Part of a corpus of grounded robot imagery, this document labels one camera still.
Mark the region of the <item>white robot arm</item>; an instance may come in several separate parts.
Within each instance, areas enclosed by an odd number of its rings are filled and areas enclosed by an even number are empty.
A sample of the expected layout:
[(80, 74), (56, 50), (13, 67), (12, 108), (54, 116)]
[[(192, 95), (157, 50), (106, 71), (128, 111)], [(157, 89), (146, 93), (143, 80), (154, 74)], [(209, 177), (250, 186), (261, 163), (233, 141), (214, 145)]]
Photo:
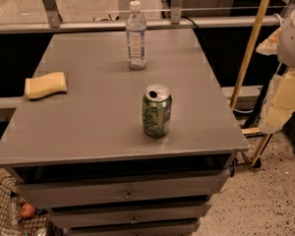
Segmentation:
[(295, 9), (256, 51), (263, 55), (276, 55), (287, 66), (282, 75), (270, 80), (261, 112), (259, 129), (273, 134), (280, 130), (295, 112)]

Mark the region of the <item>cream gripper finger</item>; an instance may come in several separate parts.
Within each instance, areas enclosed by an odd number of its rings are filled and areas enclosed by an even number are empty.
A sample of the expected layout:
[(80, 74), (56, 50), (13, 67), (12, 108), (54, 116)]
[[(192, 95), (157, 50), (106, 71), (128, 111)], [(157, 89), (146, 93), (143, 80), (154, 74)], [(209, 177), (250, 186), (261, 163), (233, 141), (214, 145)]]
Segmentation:
[(281, 28), (276, 29), (267, 39), (258, 45), (256, 51), (265, 56), (277, 54), (277, 43)]
[(269, 83), (258, 128), (273, 134), (280, 130), (295, 112), (295, 68), (283, 76), (274, 75)]

